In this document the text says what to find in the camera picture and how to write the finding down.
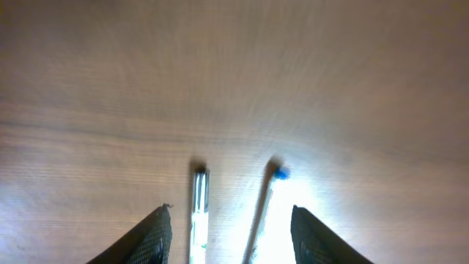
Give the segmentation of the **black white marker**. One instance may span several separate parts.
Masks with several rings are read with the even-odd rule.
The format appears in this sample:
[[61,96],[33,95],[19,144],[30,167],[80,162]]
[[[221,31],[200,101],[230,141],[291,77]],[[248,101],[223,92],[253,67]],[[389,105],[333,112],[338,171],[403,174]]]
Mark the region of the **black white marker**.
[[205,264],[208,242],[210,173],[205,167],[193,173],[191,199],[190,264]]

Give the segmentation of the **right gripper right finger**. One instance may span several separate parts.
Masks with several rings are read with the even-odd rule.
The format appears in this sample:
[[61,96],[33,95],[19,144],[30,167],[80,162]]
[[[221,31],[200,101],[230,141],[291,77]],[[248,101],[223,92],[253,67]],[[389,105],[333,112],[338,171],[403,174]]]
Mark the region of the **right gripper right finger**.
[[297,264],[372,264],[306,208],[293,206],[290,232]]

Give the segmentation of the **blue white marker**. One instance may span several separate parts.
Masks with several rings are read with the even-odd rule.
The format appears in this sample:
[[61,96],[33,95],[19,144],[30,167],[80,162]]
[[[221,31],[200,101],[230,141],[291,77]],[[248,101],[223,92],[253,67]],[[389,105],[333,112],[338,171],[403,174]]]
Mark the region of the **blue white marker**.
[[270,164],[256,206],[251,232],[245,248],[243,264],[266,263],[277,248],[275,225],[278,223],[278,189],[289,179],[289,170],[280,164]]

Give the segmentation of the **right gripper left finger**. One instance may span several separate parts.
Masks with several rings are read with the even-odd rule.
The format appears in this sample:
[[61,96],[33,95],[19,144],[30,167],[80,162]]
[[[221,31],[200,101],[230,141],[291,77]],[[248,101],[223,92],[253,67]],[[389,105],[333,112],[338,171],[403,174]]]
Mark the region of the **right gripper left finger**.
[[171,205],[162,204],[89,264],[167,264],[172,240]]

